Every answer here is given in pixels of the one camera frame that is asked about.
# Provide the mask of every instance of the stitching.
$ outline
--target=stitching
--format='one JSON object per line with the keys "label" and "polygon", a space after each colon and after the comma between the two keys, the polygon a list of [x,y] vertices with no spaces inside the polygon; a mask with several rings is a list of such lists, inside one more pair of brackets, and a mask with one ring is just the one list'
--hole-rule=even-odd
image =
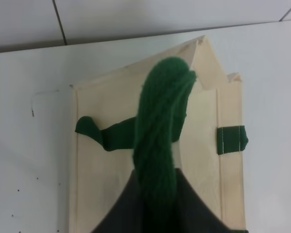
{"label": "stitching", "polygon": [[239,151],[241,151],[241,127],[238,126],[238,137],[239,137]]}
{"label": "stitching", "polygon": [[224,153],[224,139],[223,139],[223,128],[222,128],[222,150],[223,150],[223,153]]}

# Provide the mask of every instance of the green cloth tab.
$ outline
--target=green cloth tab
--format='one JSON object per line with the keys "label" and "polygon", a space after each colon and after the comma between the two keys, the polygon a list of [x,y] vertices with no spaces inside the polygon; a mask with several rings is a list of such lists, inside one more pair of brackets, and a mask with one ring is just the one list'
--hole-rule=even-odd
{"label": "green cloth tab", "polygon": [[135,138],[135,120],[135,117],[129,118],[100,130],[90,116],[83,116],[78,120],[75,132],[94,139],[106,151],[131,149]]}
{"label": "green cloth tab", "polygon": [[248,143],[244,125],[217,128],[217,153],[243,151]]}

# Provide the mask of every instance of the wooden frame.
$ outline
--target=wooden frame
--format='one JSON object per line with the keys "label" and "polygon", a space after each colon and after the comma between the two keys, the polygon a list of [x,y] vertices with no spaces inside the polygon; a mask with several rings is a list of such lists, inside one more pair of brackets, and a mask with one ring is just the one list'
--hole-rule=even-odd
{"label": "wooden frame", "polygon": [[[135,116],[146,75],[169,56],[183,58],[198,75],[180,140],[173,145],[175,162],[208,207],[228,227],[243,230],[242,153],[218,156],[215,142],[217,127],[242,122],[242,83],[239,75],[226,76],[206,37],[74,85],[72,126],[84,115],[92,116],[100,128]],[[69,233],[86,233],[103,219],[126,184],[133,169],[131,151],[106,152],[74,132],[71,145]]]}

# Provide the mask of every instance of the green fabric strip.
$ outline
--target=green fabric strip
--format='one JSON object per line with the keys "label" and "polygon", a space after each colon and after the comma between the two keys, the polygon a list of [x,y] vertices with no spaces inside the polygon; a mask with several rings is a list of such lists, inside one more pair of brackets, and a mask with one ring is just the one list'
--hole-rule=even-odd
{"label": "green fabric strip", "polygon": [[217,128],[217,153],[243,151],[248,143],[244,125]]}
{"label": "green fabric strip", "polygon": [[[186,101],[180,100],[183,106],[176,106],[173,113],[172,142],[180,138],[182,126],[186,117]],[[135,139],[136,117],[123,120],[104,130],[100,130],[90,116],[81,117],[76,125],[75,132],[88,136],[97,141],[106,151],[118,149],[132,149]]]}

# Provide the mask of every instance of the green fabric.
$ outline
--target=green fabric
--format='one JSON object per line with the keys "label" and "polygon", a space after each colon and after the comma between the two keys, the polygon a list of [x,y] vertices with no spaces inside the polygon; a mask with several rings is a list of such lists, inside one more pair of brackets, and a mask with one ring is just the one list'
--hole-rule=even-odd
{"label": "green fabric", "polygon": [[217,128],[217,153],[243,151],[248,143],[243,125]]}
{"label": "green fabric", "polygon": [[[186,115],[173,115],[172,141],[180,138]],[[76,125],[75,132],[86,135],[97,141],[106,151],[118,149],[132,149],[135,139],[136,117],[123,120],[104,130],[100,130],[90,116],[81,117]]]}
{"label": "green fabric", "polygon": [[151,70],[140,96],[133,161],[141,194],[159,228],[170,217],[177,193],[172,135],[180,135],[195,81],[195,72],[182,59],[167,58]]}

